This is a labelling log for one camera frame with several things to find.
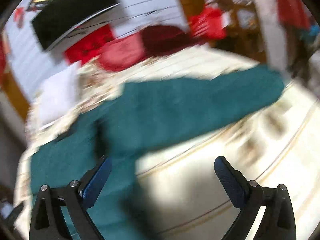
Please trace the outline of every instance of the red decoration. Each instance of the red decoration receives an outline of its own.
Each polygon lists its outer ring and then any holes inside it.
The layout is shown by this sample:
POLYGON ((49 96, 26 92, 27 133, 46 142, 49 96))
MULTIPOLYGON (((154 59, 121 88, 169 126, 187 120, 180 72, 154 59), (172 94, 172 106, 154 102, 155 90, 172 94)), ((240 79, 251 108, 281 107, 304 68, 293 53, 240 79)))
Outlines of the red decoration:
POLYGON ((82 64, 85 64, 100 54, 100 48, 103 45, 113 40, 113 34, 107 24, 79 40, 65 51, 65 55, 71 64, 79 60, 82 60, 82 64))
POLYGON ((5 66, 6 66, 6 57, 5 57, 2 37, 0 34, 0 85, 2 85, 2 82, 3 82, 5 66))
POLYGON ((190 18, 191 33, 195 37, 221 40, 227 36, 222 28, 222 11, 218 8, 205 7, 200 15, 190 18))
POLYGON ((99 62, 105 70, 122 71, 146 59, 140 33, 108 42, 101 48, 99 62))
POLYGON ((24 19, 24 8, 23 7, 16 8, 13 15, 13 21, 18 22, 19 29, 23 27, 23 19, 24 19))
POLYGON ((277 0, 279 21, 299 29, 310 29, 310 20, 307 17, 304 4, 301 0, 277 0))

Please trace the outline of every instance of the patterned bedspread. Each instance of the patterned bedspread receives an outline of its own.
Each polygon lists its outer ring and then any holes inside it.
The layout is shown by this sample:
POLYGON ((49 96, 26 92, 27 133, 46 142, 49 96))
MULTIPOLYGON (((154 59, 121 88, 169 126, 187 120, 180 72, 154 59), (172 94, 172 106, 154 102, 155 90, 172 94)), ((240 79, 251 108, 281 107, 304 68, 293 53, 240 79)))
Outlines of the patterned bedspread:
MULTIPOLYGON (((74 109, 44 130, 38 125, 37 100, 29 111, 29 147, 20 159, 15 189, 15 205, 21 201, 27 205, 16 221, 17 229, 28 239, 31 155, 66 131, 80 113, 121 95, 127 81, 184 76, 213 79, 256 64, 204 46, 148 59, 119 73, 100 70, 95 59, 90 61, 79 69, 81 102, 74 109)), ((144 156, 136 163, 136 175, 156 207, 159 233, 172 240, 223 237, 239 212, 214 173, 215 158, 224 155, 247 179, 265 187, 286 184, 295 212, 297 239, 308 239, 320 221, 318 127, 317 98, 291 82, 270 107, 223 129, 144 156)), ((247 239, 253 239, 263 211, 261 208, 247 239)))

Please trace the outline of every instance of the teal blanket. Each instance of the teal blanket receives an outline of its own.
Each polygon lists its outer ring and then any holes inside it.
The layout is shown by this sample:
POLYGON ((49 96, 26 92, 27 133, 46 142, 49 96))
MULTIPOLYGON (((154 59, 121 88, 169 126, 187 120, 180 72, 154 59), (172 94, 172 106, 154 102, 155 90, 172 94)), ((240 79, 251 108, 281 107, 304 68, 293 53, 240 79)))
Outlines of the teal blanket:
MULTIPOLYGON (((266 66, 211 81, 128 83, 122 96, 81 114, 68 137, 40 147, 32 156, 34 199, 41 185, 61 187, 80 179, 102 155, 109 155, 112 172, 96 204, 88 209, 90 217, 105 239, 157 239, 144 219, 144 196, 135 179, 137 158, 236 122, 274 103, 283 88, 280 75, 266 66), (102 127, 99 132, 97 121, 102 127), (99 148, 97 138, 102 142, 99 148)), ((63 212, 73 238, 78 239, 68 213, 63 212)))

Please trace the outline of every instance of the blue object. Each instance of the blue object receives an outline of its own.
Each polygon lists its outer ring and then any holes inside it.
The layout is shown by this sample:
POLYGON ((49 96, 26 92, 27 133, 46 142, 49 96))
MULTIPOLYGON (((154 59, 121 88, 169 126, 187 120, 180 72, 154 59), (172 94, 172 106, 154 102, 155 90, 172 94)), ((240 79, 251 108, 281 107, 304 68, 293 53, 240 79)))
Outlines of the blue object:
POLYGON ((319 32, 320 32, 319 25, 318 24, 312 25, 309 31, 300 30, 300 39, 302 39, 306 44, 313 44, 319 32))
POLYGON ((104 187, 109 174, 111 173, 111 158, 106 158, 100 165, 97 172, 93 175, 92 179, 88 183, 87 187, 82 193, 82 207, 86 210, 92 207, 96 202, 102 188, 104 187))
POLYGON ((244 208, 246 203, 246 193, 242 185, 232 174, 230 167, 222 161, 221 157, 214 162, 214 171, 217 174, 224 190, 235 208, 244 208))

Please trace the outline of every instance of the white pillow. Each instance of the white pillow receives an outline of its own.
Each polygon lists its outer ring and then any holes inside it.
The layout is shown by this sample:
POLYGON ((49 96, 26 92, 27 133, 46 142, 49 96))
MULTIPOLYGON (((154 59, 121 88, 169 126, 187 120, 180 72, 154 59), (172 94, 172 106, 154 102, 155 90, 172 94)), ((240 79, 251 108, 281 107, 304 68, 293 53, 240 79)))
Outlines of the white pillow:
POLYGON ((40 86, 39 121, 40 126, 49 126, 64 116, 78 103, 79 87, 77 69, 81 61, 46 79, 40 86))

